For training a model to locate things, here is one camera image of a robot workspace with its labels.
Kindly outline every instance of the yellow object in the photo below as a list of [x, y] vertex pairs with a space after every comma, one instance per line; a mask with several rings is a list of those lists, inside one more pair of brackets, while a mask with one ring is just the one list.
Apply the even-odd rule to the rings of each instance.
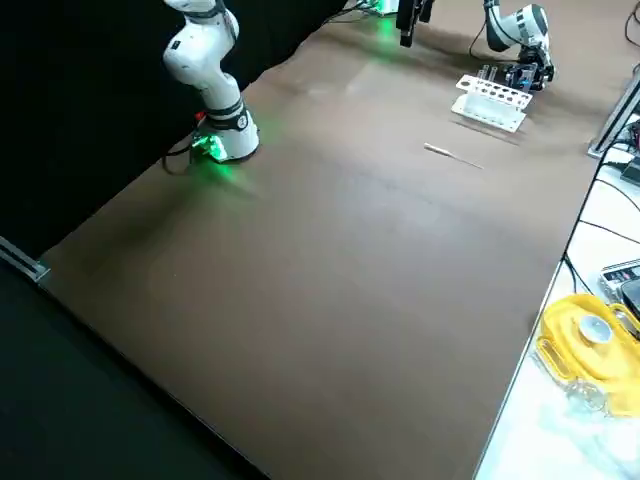
[[[640, 330], [640, 322], [620, 304], [606, 305], [593, 295], [571, 295], [542, 314], [542, 333], [536, 340], [540, 357], [561, 381], [584, 380], [607, 393], [609, 411], [640, 417], [640, 342], [620, 323], [616, 312]], [[603, 319], [613, 330], [608, 343], [596, 344], [580, 332], [588, 315]]]

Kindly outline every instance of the electronic device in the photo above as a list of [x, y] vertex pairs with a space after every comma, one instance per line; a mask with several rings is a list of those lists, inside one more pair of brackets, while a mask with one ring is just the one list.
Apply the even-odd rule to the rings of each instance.
[[223, 0], [164, 2], [185, 19], [164, 51], [164, 63], [179, 82], [200, 92], [206, 107], [193, 134], [192, 158], [226, 162], [248, 157], [258, 148], [258, 129], [236, 80], [220, 68], [240, 32], [236, 17]]
[[378, 15], [391, 15], [398, 12], [400, 0], [367, 0], [368, 7]]
[[600, 284], [612, 302], [622, 302], [621, 287], [639, 279], [640, 259], [612, 265], [600, 272]]
[[[400, 0], [396, 28], [400, 44], [410, 47], [416, 22], [428, 23], [434, 0]], [[502, 65], [507, 86], [518, 90], [542, 90], [553, 80], [555, 67], [549, 54], [549, 23], [539, 5], [527, 5], [502, 17], [500, 0], [484, 0], [487, 43], [495, 52], [520, 45], [518, 60]]]
[[620, 287], [620, 294], [627, 308], [640, 320], [640, 278], [625, 282]]
[[620, 178], [640, 187], [640, 157], [633, 157], [633, 160], [622, 170]]

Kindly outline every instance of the white table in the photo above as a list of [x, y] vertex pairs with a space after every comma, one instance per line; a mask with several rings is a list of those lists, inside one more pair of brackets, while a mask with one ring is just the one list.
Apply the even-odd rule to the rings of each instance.
[[[607, 161], [630, 160], [612, 149]], [[606, 180], [640, 205], [640, 187], [603, 167]], [[640, 212], [619, 192], [595, 182], [581, 218], [640, 240]], [[569, 257], [594, 294], [606, 299], [598, 282], [602, 268], [640, 258], [640, 245], [590, 225], [578, 224]], [[578, 292], [586, 291], [580, 281]], [[562, 263], [550, 286], [547, 305], [573, 293], [571, 272]], [[544, 370], [535, 354], [535, 338], [523, 355], [507, 394], [477, 480], [611, 480], [640, 478], [640, 419], [584, 417], [569, 406], [563, 389]]]

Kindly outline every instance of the green led light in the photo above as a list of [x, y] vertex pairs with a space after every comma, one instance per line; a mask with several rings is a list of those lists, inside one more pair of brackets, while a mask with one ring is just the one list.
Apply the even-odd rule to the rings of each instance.
[[198, 140], [191, 144], [191, 148], [199, 147], [209, 141], [209, 137], [200, 137]]
[[227, 155], [227, 151], [224, 149], [224, 145], [222, 145], [220, 137], [212, 135], [209, 138], [211, 139], [209, 154], [218, 161], [226, 160], [229, 155]]
[[382, 14], [382, 15], [387, 15], [389, 13], [396, 13], [397, 12], [397, 7], [393, 8], [392, 7], [392, 1], [391, 0], [378, 0], [375, 4], [373, 9], [375, 11], [377, 11], [378, 13]]
[[233, 180], [233, 169], [228, 165], [216, 165], [216, 170], [220, 178], [231, 181]]
[[378, 22], [378, 38], [393, 38], [395, 40], [395, 22], [392, 18], [383, 18]]

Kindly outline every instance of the brown table surface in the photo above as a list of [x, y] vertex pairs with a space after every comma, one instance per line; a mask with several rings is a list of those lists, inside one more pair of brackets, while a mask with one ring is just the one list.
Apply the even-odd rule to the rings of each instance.
[[449, 111], [479, 1], [411, 50], [322, 28], [247, 90], [254, 158], [150, 168], [47, 287], [275, 479], [470, 478], [637, 59], [614, 3], [545, 5], [558, 77], [515, 134]]

